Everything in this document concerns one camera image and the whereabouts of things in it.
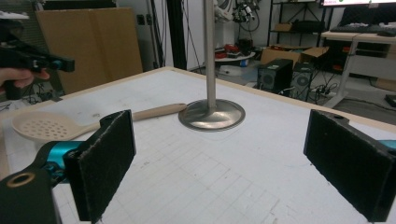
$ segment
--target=black equipment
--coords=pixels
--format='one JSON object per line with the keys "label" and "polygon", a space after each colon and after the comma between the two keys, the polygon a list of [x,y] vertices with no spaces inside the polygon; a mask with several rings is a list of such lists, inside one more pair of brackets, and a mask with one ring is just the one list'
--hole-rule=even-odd
{"label": "black equipment", "polygon": [[32,164],[1,180],[1,222],[62,223],[51,189],[69,182],[79,219],[96,223],[136,153],[130,110],[108,115],[100,125],[83,142],[48,142]]}
{"label": "black equipment", "polygon": [[312,75],[314,73],[312,63],[296,63],[293,69],[291,80],[290,97],[301,101],[308,100],[308,94],[311,87]]}
{"label": "black equipment", "polygon": [[289,96],[293,60],[275,59],[258,67],[257,89]]}
{"label": "black equipment", "polygon": [[312,110],[304,154],[369,222],[384,222],[396,194],[394,141],[376,141],[348,119]]}

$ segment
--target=metal pole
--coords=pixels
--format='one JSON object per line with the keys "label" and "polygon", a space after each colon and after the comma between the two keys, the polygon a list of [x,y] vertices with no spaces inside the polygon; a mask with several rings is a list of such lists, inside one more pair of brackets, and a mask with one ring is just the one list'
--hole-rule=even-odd
{"label": "metal pole", "polygon": [[215,10],[213,0],[204,0],[205,70],[208,108],[216,107],[215,78]]}
{"label": "metal pole", "polygon": [[178,113],[178,119],[186,127],[203,132],[231,129],[245,118],[242,106],[216,99],[215,78],[215,10],[213,0],[204,0],[205,64],[207,100],[195,101]]}

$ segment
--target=computer monitor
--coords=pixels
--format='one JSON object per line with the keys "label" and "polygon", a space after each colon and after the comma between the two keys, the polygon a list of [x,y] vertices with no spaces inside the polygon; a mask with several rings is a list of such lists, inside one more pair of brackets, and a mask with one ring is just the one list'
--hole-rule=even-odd
{"label": "computer monitor", "polygon": [[352,7],[396,3],[396,0],[320,0],[321,7]]}

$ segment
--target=wooden handle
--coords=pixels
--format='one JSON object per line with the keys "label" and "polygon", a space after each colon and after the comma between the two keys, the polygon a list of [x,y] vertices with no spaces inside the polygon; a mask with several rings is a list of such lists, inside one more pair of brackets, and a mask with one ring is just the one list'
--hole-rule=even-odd
{"label": "wooden handle", "polygon": [[174,105],[163,105],[160,107],[155,107],[148,110],[143,110],[140,112],[135,112],[132,114],[132,120],[149,119],[154,117],[159,117],[162,115],[173,114],[184,110],[187,107],[185,104],[174,104]]}

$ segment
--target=cardboard box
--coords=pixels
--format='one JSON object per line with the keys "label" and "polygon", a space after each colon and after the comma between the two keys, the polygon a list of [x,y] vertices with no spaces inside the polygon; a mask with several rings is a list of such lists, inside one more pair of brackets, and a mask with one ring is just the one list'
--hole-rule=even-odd
{"label": "cardboard box", "polygon": [[262,51],[261,62],[269,63],[275,59],[291,59],[293,66],[299,63],[309,63],[313,58],[325,54],[329,48],[293,47],[287,45],[274,45]]}
{"label": "cardboard box", "polygon": [[66,94],[143,72],[130,8],[37,11],[53,54],[76,61],[73,73],[59,71]]}
{"label": "cardboard box", "polygon": [[275,25],[274,30],[275,31],[280,31],[280,32],[282,32],[282,31],[283,32],[287,32],[287,31],[291,30],[291,26],[292,26],[291,23],[278,23],[278,24]]}

